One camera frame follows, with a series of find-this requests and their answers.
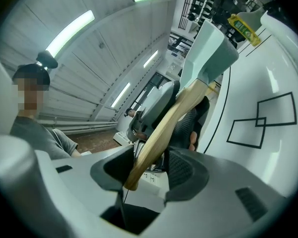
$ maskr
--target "black square outline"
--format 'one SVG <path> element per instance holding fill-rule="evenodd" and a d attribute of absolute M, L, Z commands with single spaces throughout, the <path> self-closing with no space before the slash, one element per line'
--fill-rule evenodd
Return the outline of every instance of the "black square outline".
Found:
<path fill-rule="evenodd" d="M 265 127 L 273 127 L 273 126 L 286 126 L 286 125 L 297 124 L 297 114 L 296 114 L 296 106 L 295 106 L 293 92 L 285 93 L 285 94 L 282 94 L 282 95 L 279 95 L 279 96 L 276 96 L 276 97 L 273 97 L 273 98 L 270 98 L 270 99 L 266 99 L 266 100 L 257 102 L 256 119 L 258 119 L 258 115 L 259 115 L 259 104 L 260 103 L 266 102 L 266 101 L 271 101 L 271 100 L 274 100 L 274 99 L 277 99 L 277 98 L 280 98 L 280 97 L 283 97 L 283 96 L 286 96 L 286 95 L 290 95 L 291 98 L 292 98 L 293 109 L 294 109 L 294 121 L 292 121 L 292 122 L 285 122 L 285 123 L 271 123 L 271 124 L 257 124 L 257 121 L 256 121 L 255 127 L 264 127 L 264 126 Z"/>
<path fill-rule="evenodd" d="M 233 131 L 233 127 L 234 127 L 234 124 L 236 121 L 256 121 L 257 120 L 264 120 L 264 126 L 261 126 L 263 127 L 263 132 L 262 132 L 262 138 L 260 140 L 260 144 L 259 145 L 249 145 L 249 144 L 243 144 L 243 143 L 238 143 L 238 142 L 234 142 L 234 141 L 229 141 L 229 137 Z M 227 143 L 231 143 L 231 144 L 235 144 L 235 145 L 242 145 L 242 146 L 247 146 L 247 147 L 251 147 L 251 148 L 256 148 L 256 149 L 261 149 L 262 148 L 262 145 L 263 145 L 263 141 L 264 141 L 264 135 L 265 135 L 265 124 L 266 124 L 266 117 L 263 117 L 263 118 L 252 118 L 252 119 L 240 119 L 240 120 L 234 120 L 233 121 L 233 124 L 232 124 L 232 127 L 230 129 L 230 132 L 229 132 L 229 135 L 228 135 L 228 138 L 227 138 Z"/>

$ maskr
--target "yellow label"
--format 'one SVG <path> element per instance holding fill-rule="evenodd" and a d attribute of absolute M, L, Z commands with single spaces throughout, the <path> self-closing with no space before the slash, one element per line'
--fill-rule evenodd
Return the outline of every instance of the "yellow label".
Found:
<path fill-rule="evenodd" d="M 232 14 L 230 18 L 227 19 L 229 24 L 236 29 L 245 39 L 247 39 L 253 46 L 261 43 L 260 38 L 255 34 L 253 29 L 251 29 L 240 17 L 236 14 Z"/>

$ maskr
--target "white ceiling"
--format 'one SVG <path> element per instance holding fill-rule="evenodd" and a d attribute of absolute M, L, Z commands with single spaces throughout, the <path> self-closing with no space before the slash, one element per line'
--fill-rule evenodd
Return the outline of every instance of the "white ceiling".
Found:
<path fill-rule="evenodd" d="M 167 46 L 174 4 L 175 0 L 136 5 L 132 0 L 21 0 L 2 26 L 0 60 L 10 75 L 18 65 L 35 62 L 39 51 L 91 9 L 93 23 L 59 53 L 40 118 L 111 120 L 117 112 L 107 100 L 114 90 L 154 46 Z"/>

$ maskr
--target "black cap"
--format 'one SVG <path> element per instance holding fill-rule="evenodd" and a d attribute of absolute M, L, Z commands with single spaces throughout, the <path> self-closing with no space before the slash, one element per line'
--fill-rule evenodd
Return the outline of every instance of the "black cap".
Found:
<path fill-rule="evenodd" d="M 126 112 L 125 112 L 125 117 L 128 115 L 128 112 L 129 112 L 130 110 L 133 110 L 133 109 L 128 108 L 128 109 L 126 110 Z"/>

